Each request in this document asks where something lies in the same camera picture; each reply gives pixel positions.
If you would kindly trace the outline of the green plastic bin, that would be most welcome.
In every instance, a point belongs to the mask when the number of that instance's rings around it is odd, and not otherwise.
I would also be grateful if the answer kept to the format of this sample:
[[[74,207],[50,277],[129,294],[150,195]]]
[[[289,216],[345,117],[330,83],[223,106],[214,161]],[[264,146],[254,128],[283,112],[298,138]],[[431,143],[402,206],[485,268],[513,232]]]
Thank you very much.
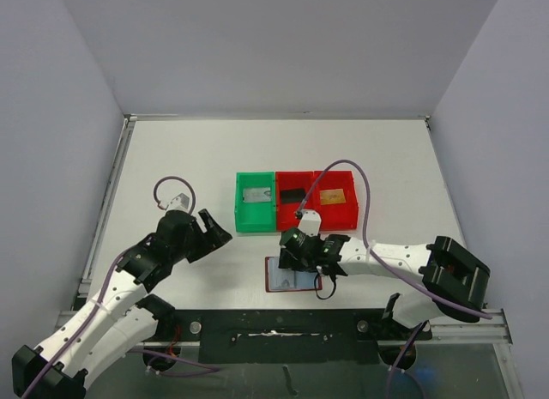
[[[236,173],[234,220],[238,233],[276,230],[274,172]]]

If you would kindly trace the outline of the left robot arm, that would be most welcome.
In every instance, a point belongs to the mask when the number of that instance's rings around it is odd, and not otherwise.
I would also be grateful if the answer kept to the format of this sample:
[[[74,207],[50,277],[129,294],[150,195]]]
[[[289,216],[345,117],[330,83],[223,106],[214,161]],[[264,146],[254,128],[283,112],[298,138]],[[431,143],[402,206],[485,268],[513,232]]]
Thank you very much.
[[[169,210],[155,232],[115,259],[100,290],[54,334],[12,358],[20,398],[83,398],[95,379],[137,343],[166,339],[175,309],[152,293],[186,260],[193,263],[231,240],[205,209]]]

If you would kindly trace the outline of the red leather card holder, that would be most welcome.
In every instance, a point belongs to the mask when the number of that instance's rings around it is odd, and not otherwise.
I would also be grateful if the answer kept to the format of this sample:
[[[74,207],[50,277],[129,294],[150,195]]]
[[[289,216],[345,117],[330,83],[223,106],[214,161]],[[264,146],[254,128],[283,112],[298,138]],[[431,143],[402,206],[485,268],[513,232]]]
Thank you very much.
[[[267,293],[312,292],[322,290],[321,279],[310,272],[279,267],[278,257],[265,258],[265,291]]]

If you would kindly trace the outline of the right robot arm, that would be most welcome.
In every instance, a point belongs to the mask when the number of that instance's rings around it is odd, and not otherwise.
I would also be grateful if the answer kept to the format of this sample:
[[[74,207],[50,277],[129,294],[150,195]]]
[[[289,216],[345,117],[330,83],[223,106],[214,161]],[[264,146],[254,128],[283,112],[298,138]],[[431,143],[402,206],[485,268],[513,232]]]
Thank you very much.
[[[403,337],[437,317],[477,323],[483,311],[490,269],[467,249],[445,236],[426,245],[387,245],[347,235],[308,235],[293,227],[281,235],[279,266],[323,275],[372,275],[404,281],[413,290],[389,297],[382,316],[384,332]]]

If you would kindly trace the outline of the red bin with gold card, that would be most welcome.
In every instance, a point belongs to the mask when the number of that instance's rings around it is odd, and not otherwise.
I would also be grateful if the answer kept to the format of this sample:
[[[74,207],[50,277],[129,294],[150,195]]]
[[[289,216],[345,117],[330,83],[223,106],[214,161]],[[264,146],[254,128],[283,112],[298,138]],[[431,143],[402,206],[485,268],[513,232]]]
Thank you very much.
[[[351,171],[328,171],[314,194],[318,199],[323,232],[352,231],[357,228],[359,205]]]

